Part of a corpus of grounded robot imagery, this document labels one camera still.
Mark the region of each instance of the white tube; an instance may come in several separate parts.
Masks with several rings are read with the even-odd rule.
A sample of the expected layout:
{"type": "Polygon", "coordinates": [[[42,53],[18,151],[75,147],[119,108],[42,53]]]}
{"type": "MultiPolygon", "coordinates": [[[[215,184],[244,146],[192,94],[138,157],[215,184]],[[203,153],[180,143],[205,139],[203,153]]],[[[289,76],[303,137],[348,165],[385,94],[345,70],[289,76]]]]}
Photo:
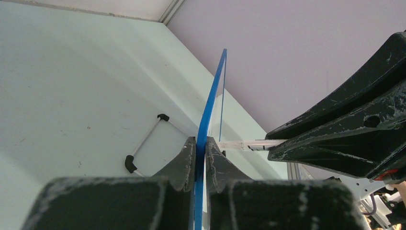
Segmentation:
{"type": "Polygon", "coordinates": [[[286,140],[233,140],[221,141],[217,145],[223,150],[269,151],[270,147],[282,144],[286,140]]]}

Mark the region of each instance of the blue strip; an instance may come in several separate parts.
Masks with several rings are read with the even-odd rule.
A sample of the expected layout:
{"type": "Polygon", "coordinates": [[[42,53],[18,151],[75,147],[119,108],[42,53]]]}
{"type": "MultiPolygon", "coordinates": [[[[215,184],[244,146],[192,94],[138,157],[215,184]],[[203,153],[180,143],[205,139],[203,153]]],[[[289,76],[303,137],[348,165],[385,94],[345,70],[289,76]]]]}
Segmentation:
{"type": "Polygon", "coordinates": [[[221,141],[221,127],[223,124],[224,94],[226,93],[226,70],[227,70],[227,53],[226,53],[226,59],[224,61],[223,96],[221,99],[220,133],[218,134],[218,142],[221,141]]]}
{"type": "Polygon", "coordinates": [[[227,56],[227,49],[223,50],[218,64],[216,74],[214,76],[212,88],[210,89],[209,97],[207,98],[206,107],[204,108],[202,120],[200,121],[199,132],[196,140],[196,165],[194,185],[194,229],[202,229],[202,212],[203,212],[203,174],[204,174],[204,154],[206,151],[207,132],[209,129],[210,117],[214,107],[215,96],[217,93],[218,84],[220,82],[221,70],[227,56]]]}

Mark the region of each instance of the syringe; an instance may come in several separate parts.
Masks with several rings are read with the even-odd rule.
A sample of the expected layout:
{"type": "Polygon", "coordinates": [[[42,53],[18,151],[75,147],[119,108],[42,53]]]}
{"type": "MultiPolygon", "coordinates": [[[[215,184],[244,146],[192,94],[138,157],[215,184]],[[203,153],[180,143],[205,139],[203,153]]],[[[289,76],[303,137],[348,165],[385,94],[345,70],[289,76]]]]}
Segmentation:
{"type": "Polygon", "coordinates": [[[217,145],[223,150],[269,151],[270,147],[282,144],[286,140],[232,140],[221,141],[217,145]]]}

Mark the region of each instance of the screw hole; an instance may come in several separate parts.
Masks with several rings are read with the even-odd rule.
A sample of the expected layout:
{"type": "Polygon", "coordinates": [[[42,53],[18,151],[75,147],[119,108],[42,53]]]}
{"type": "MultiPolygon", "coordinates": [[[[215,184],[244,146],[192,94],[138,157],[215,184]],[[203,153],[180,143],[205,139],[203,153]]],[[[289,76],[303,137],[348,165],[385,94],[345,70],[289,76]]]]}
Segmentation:
{"type": "Polygon", "coordinates": [[[370,116],[364,121],[364,126],[368,128],[376,128],[379,123],[381,122],[381,119],[378,116],[370,116]]]}

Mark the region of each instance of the black corner connector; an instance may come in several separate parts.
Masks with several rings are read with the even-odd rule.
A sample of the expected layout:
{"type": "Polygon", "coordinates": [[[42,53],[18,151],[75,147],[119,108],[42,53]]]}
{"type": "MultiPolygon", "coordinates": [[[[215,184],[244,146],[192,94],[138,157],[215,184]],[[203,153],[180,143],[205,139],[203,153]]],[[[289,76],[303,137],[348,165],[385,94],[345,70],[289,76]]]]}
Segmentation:
{"type": "Polygon", "coordinates": [[[169,121],[169,117],[166,114],[159,114],[157,118],[161,118],[161,120],[169,121]]]}
{"type": "Polygon", "coordinates": [[[134,157],[131,156],[131,155],[128,155],[128,156],[125,158],[125,162],[124,162],[125,168],[126,168],[130,173],[133,173],[135,170],[137,170],[137,167],[133,164],[133,160],[134,160],[134,157]]]}

